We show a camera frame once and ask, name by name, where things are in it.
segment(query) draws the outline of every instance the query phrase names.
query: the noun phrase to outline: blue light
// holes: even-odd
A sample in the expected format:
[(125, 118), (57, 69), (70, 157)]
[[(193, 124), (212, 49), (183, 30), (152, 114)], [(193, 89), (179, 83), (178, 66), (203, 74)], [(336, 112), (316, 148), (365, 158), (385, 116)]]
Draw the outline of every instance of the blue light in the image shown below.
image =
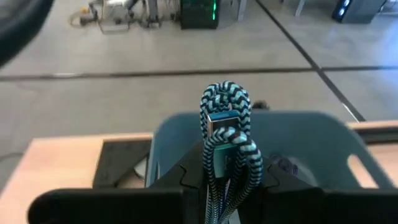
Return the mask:
[(344, 7), (347, 7), (347, 6), (348, 6), (348, 4), (349, 4), (349, 2), (350, 2), (350, 0), (345, 0), (345, 1), (344, 1), (344, 4), (343, 4), (343, 5), (344, 5)]
[(345, 9), (340, 9), (340, 11), (338, 11), (338, 15), (342, 16), (344, 15), (345, 12), (346, 12)]

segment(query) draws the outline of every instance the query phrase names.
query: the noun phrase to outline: wooden table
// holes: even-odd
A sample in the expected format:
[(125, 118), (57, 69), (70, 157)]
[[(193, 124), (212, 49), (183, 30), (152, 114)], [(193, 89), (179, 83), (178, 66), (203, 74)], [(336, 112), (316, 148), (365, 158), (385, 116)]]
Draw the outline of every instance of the wooden table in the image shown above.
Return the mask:
[[(355, 123), (352, 128), (398, 127), (398, 121)], [(150, 139), (152, 134), (114, 134), (34, 139), (0, 196), (0, 223), (27, 223), (30, 203), (40, 194), (59, 188), (91, 188), (103, 141)], [(398, 144), (369, 147), (372, 155), (398, 185)], [(377, 187), (356, 158), (348, 161), (364, 187)]]

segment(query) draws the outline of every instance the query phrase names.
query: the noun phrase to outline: black object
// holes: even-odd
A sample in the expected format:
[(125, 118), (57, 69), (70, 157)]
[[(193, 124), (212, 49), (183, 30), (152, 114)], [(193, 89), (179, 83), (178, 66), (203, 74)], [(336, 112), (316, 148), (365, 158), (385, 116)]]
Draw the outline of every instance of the black object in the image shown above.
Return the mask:
[(114, 23), (116, 24), (116, 25), (120, 25), (121, 23), (122, 23), (122, 19), (121, 18), (115, 18), (114, 19)]
[(79, 23), (83, 27), (92, 22), (96, 22), (97, 20), (98, 20), (98, 17), (95, 17), (92, 14), (83, 14), (79, 18)]
[(53, 0), (0, 2), (0, 67), (22, 50), (41, 29)]
[(288, 174), (297, 176), (299, 168), (296, 164), (293, 164), (288, 158), (280, 154), (273, 154), (270, 156), (270, 160), (273, 164), (278, 165), (280, 169), (287, 172)]
[(93, 188), (115, 188), (150, 151), (151, 140), (104, 142)]
[(398, 190), (327, 190), (302, 182), (275, 165), (263, 184), (238, 208), (242, 224), (258, 223), (396, 223)]
[(63, 189), (39, 196), (30, 206), (30, 224), (192, 223), (190, 189)]
[(369, 24), (386, 0), (339, 0), (332, 18), (340, 23)]
[(355, 130), (366, 144), (398, 142), (398, 127), (362, 128)]
[(221, 0), (180, 0), (181, 29), (216, 29)]
[(126, 9), (127, 9), (129, 12), (131, 12), (132, 8), (137, 4), (137, 2), (138, 2), (138, 0), (133, 0), (133, 1), (128, 2), (129, 5), (125, 6)]
[(264, 100), (255, 101), (251, 108), (252, 109), (262, 109), (262, 110), (270, 110), (271, 109), (271, 107), (268, 105), (268, 103)]

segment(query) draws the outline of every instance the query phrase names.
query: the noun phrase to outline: plastic bin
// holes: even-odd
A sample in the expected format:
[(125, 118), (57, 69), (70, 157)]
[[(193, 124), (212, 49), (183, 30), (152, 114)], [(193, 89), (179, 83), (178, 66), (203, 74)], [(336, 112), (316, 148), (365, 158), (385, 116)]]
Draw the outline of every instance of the plastic bin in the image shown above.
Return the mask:
[[(342, 122), (319, 112), (253, 111), (251, 136), (262, 152), (289, 158), (298, 165), (298, 177), (328, 189), (358, 189), (348, 167), (356, 155), (381, 189), (394, 188), (368, 153), (362, 139)], [(198, 113), (176, 114), (156, 131), (148, 161), (146, 187), (164, 175), (201, 141)]]

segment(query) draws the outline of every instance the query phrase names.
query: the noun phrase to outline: green led light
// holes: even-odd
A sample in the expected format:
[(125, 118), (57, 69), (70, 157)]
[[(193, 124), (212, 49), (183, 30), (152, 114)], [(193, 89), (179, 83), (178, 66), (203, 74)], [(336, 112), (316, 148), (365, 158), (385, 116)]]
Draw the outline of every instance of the green led light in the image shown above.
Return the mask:
[(216, 5), (216, 2), (214, 2), (214, 5), (213, 5), (213, 20), (216, 19), (216, 8), (217, 8), (217, 5)]

